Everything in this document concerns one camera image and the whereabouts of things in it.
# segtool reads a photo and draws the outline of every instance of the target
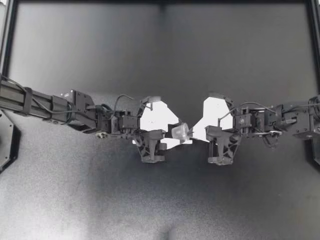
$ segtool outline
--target gray surface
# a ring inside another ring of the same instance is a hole
[[[315,95],[308,36],[299,4],[24,3],[10,76],[45,93],[94,93],[97,103],[161,95],[192,125],[209,90],[268,105]],[[1,240],[320,236],[320,171],[291,136],[276,150],[243,141],[232,166],[207,164],[201,142],[149,165],[122,140],[14,121],[22,140],[0,174]]]

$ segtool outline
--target cable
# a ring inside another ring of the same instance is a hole
[[[288,110],[284,111],[283,113],[289,113],[291,112],[292,110],[294,109],[298,109],[298,108],[305,108],[305,107],[312,107],[312,106],[318,106],[320,105],[320,103],[312,103],[312,104],[305,104],[305,105],[297,105],[297,106],[294,106],[292,108],[289,108]]]
[[[246,105],[246,104],[255,104],[255,105],[258,105],[258,106],[260,106],[260,107],[263,107],[265,110],[268,110],[268,111],[270,111],[270,112],[272,112],[272,113],[274,113],[274,114],[277,114],[276,111],[274,111],[274,110],[272,110],[271,108],[266,107],[266,106],[264,106],[264,105],[262,105],[262,104],[260,104],[260,103],[258,103],[258,102],[255,102],[255,101],[246,101],[246,102],[241,103],[241,104],[238,105],[238,106],[235,106],[235,107],[231,108],[231,110],[230,110],[228,113],[226,113],[223,117],[218,118],[218,127],[220,127],[220,121],[221,121],[222,119],[224,119],[226,116],[228,116],[228,115],[229,115],[230,113],[232,113],[234,110],[236,110],[236,109],[238,109],[238,108],[240,108],[241,106]]]
[[[21,84],[19,84],[18,82],[16,82],[16,81],[14,81],[14,80],[12,80],[12,79],[10,79],[10,78],[2,75],[1,73],[0,73],[0,78],[4,78],[8,83],[11,83],[11,84],[16,85],[16,86],[19,87],[24,93],[27,92],[27,90],[26,90]],[[84,116],[84,117],[86,117],[86,118],[88,118],[88,119],[90,119],[90,120],[96,121],[96,119],[91,118],[91,117],[85,115],[84,113],[82,113],[81,111],[78,111],[78,110],[52,111],[52,110],[48,109],[46,106],[44,106],[41,102],[39,102],[34,96],[32,96],[32,100],[33,100],[37,105],[39,105],[42,109],[44,109],[45,111],[47,111],[47,112],[50,113],[50,114],[70,114],[70,113],[78,113],[78,114],[80,114],[80,115],[82,115],[82,116]]]
[[[126,98],[128,98],[128,99],[134,100],[133,97],[128,96],[128,95],[126,95],[126,94],[121,94],[121,95],[119,95],[119,96],[116,98],[116,100],[115,100],[112,114],[111,114],[111,116],[110,116],[107,120],[110,120],[110,119],[112,119],[112,118],[115,116],[116,111],[117,111],[118,101],[119,101],[119,99],[122,98],[122,97],[126,97]]]

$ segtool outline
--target metal bracket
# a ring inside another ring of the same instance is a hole
[[[0,111],[0,172],[8,167],[18,157],[20,131],[6,116],[4,111]]]

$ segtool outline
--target small white object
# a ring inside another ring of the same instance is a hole
[[[206,139],[206,127],[218,126],[218,118],[223,117],[229,112],[229,108],[224,99],[208,97],[203,102],[203,116],[200,121],[192,128],[192,138],[209,142]],[[233,127],[233,117],[229,114],[220,122],[222,129],[231,129]]]
[[[181,125],[172,128],[171,135],[174,139],[186,141],[189,140],[188,131],[188,125],[186,123],[182,123]]]

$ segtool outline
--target dark background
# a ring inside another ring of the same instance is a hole
[[[160,95],[189,126],[214,91],[275,105],[317,94],[303,4],[22,3],[9,76],[113,104]],[[143,164],[125,140],[10,114],[19,158],[0,174],[0,239],[319,239],[320,171],[310,145],[244,140],[234,164],[205,143]]]

